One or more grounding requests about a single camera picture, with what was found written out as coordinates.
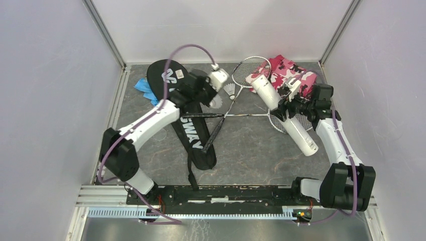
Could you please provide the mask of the pink camouflage bag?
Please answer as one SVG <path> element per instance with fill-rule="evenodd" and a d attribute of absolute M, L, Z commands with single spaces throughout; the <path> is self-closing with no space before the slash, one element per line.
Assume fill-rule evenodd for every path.
<path fill-rule="evenodd" d="M 282 55 L 277 55 L 268 60 L 271 64 L 271 75 L 269 80 L 281 97 L 284 96 L 285 82 L 294 78 L 301 82 L 299 88 L 300 96 L 306 98 L 310 96 L 312 86 L 316 83 L 318 76 L 316 72 L 308 71 Z"/>

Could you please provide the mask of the white shuttlecock tube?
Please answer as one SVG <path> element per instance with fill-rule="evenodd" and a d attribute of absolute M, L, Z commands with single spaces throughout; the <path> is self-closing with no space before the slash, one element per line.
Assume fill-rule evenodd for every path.
<path fill-rule="evenodd" d="M 272 112 L 277 110 L 278 116 L 282 116 L 283 120 L 276 117 L 278 123 L 284 127 L 302 153 L 305 156 L 315 154 L 318 151 L 318 146 L 297 118 L 290 118 L 286 112 L 282 112 L 278 109 L 278 103 L 282 99 L 267 78 L 264 75 L 260 75 L 258 78 L 251 81 L 251 85 L 269 108 L 270 114 L 273 115 Z"/>

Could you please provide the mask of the black racket bag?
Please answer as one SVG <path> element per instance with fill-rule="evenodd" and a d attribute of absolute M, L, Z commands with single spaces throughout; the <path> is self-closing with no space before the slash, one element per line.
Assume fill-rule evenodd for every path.
<path fill-rule="evenodd" d="M 147 70 L 147 82 L 157 100 L 163 98 L 163 78 L 166 78 L 169 92 L 178 88 L 181 84 L 188 84 L 196 77 L 206 77 L 207 74 L 202 70 L 187 71 L 180 63 L 172 60 L 167 72 L 164 73 L 164 67 L 167 60 L 158 60 L 152 63 Z M 183 118 L 173 122 L 173 129 L 187 151 L 188 180 L 194 191 L 198 190 L 198 184 L 192 171 L 192 165 L 200 170 L 212 169 L 216 163 L 216 153 L 210 149 L 207 153 L 202 151 L 204 145 L 210 137 L 207 124 L 203 118 Z"/>

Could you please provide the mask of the white racket upper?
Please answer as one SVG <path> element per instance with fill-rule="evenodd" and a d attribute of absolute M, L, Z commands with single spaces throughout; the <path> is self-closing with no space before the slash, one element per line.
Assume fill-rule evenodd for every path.
<path fill-rule="evenodd" d="M 271 63 L 268 59 L 260 56 L 251 56 L 242 60 L 233 70 L 232 80 L 233 82 L 240 87 L 235 99 L 231 103 L 229 109 L 225 113 L 225 116 L 219 121 L 212 131 L 209 139 L 207 140 L 205 146 L 201 151 L 206 154 L 209 148 L 213 145 L 214 140 L 218 136 L 227 114 L 232 109 L 232 106 L 236 102 L 238 96 L 244 88 L 251 88 L 251 82 L 257 77 L 264 75 L 267 79 L 271 74 Z"/>

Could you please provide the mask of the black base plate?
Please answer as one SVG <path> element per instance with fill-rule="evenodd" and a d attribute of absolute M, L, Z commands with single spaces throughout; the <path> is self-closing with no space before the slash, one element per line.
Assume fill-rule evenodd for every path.
<path fill-rule="evenodd" d="M 189 185 L 159 186 L 144 196 L 164 214 L 280 214 L 282 208 L 309 209 L 320 203 L 290 186 Z"/>

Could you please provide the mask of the shuttlecock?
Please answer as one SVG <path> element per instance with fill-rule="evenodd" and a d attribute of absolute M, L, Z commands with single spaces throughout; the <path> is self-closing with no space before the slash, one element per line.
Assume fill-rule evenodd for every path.
<path fill-rule="evenodd" d="M 213 109 L 219 109 L 221 108 L 223 105 L 223 99 L 221 98 L 221 96 L 218 94 L 216 95 L 210 102 L 209 106 Z"/>
<path fill-rule="evenodd" d="M 227 95 L 229 96 L 231 100 L 235 99 L 235 89 L 236 89 L 236 85 L 234 83 L 226 84 L 223 87 L 223 90 L 227 93 Z"/>

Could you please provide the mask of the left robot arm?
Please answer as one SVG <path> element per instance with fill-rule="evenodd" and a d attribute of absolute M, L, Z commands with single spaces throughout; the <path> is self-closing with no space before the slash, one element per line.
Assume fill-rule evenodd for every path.
<path fill-rule="evenodd" d="M 158 198 L 156 183 L 141 169 L 137 152 L 157 132 L 178 121 L 187 105 L 209 105 L 222 89 L 228 74 L 217 65 L 206 74 L 198 70 L 176 75 L 166 68 L 162 73 L 147 73 L 151 87 L 160 85 L 159 103 L 144 116 L 117 130 L 107 129 L 102 138 L 99 161 L 119 180 L 139 192 L 139 199 L 153 204 Z"/>

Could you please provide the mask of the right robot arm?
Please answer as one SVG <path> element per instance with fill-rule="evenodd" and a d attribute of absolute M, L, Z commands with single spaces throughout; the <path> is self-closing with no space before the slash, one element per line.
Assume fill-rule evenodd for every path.
<path fill-rule="evenodd" d="M 290 199 L 297 205 L 310 197 L 325 208 L 348 210 L 350 214 L 365 211 L 369 205 L 376 172 L 356 156 L 344 133 L 340 114 L 332 106 L 334 88 L 328 84 L 314 84 L 308 98 L 291 87 L 279 91 L 282 99 L 273 115 L 288 121 L 296 114 L 307 117 L 320 137 L 330 161 L 323 180 L 298 177 Z"/>

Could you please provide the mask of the blue cloth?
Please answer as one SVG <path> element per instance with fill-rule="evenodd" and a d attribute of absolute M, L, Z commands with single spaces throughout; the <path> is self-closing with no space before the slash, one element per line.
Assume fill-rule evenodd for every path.
<path fill-rule="evenodd" d="M 148 99 L 153 106 L 156 106 L 159 101 L 157 97 L 154 95 L 147 78 L 141 78 L 134 86 L 134 88 L 143 93 L 143 97 Z"/>

